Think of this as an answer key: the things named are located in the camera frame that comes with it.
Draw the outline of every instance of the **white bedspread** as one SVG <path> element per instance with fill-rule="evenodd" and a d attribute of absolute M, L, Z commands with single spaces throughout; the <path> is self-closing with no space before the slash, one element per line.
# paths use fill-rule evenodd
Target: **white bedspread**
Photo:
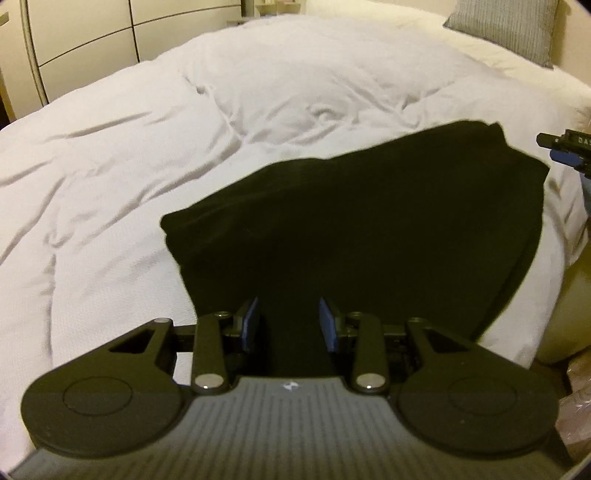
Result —
<path fill-rule="evenodd" d="M 542 91 L 421 34 L 282 17 L 202 35 L 0 132 L 0 469 L 32 448 L 19 405 L 37 376 L 154 317 L 195 320 L 163 214 L 278 160 L 465 118 L 500 122 L 548 164 L 536 135 L 572 122 Z M 586 241 L 578 174 L 552 165 L 545 193 L 536 258 L 481 341 L 523 365 Z"/>

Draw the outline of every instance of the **white logo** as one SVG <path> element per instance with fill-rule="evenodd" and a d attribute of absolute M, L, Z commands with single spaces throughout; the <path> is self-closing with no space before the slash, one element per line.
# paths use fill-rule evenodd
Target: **white logo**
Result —
<path fill-rule="evenodd" d="M 292 380 L 290 382 L 285 382 L 283 384 L 283 388 L 285 388 L 286 390 L 289 390 L 290 392 L 293 392 L 294 390 L 297 390 L 298 388 L 300 388 L 300 384 L 298 382 L 294 382 Z"/>

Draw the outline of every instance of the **gray pillow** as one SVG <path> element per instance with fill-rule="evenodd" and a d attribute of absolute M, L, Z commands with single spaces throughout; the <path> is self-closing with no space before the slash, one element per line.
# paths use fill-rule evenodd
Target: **gray pillow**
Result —
<path fill-rule="evenodd" d="M 457 0 L 443 26 L 552 67 L 550 50 L 557 6 L 558 0 Z"/>

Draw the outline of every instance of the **black cloth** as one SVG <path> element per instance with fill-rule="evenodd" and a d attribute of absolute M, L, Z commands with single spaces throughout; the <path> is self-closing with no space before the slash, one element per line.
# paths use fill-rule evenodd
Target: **black cloth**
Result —
<path fill-rule="evenodd" d="M 477 339 L 534 258 L 547 173 L 498 124 L 460 121 L 272 164 L 161 227 L 198 314 L 258 296 L 268 374 L 331 375 L 321 296 Z"/>

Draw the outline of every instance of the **metal bolt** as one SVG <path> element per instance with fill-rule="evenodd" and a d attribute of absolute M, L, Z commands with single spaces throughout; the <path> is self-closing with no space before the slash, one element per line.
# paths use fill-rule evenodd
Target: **metal bolt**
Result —
<path fill-rule="evenodd" d="M 217 388 L 223 385 L 223 377 L 218 374 L 203 374 L 195 378 L 195 384 L 206 390 L 208 388 Z"/>
<path fill-rule="evenodd" d="M 386 379 L 379 374 L 362 374 L 355 381 L 360 387 L 368 390 L 383 387 L 386 383 Z"/>

